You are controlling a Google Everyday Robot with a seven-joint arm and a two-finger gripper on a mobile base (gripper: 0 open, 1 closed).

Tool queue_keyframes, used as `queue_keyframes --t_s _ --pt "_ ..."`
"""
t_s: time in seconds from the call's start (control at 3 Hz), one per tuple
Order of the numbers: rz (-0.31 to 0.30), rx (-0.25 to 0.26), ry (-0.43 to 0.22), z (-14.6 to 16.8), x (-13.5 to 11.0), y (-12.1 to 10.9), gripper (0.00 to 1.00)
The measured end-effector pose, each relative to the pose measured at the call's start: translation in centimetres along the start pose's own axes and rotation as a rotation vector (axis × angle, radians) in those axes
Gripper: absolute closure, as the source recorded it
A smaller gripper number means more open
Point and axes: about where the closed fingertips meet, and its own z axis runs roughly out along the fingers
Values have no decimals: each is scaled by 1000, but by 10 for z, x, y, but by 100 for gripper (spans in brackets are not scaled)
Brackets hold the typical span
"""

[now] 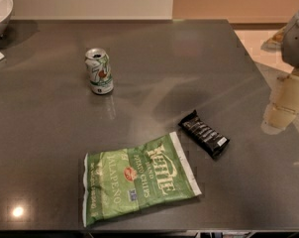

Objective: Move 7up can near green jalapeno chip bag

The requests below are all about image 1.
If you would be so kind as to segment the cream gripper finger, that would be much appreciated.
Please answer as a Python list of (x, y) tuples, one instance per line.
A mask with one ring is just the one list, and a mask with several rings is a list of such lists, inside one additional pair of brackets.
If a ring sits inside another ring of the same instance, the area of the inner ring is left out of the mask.
[(299, 114), (299, 68), (273, 78), (261, 129), (268, 135), (284, 131)]

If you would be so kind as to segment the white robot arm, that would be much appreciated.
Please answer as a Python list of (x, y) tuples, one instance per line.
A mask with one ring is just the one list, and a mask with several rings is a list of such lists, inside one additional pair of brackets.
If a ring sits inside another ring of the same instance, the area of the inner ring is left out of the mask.
[(299, 114), (299, 9), (285, 26), (281, 57), (293, 70), (287, 75), (277, 76), (271, 89), (261, 124), (268, 135), (284, 131)]

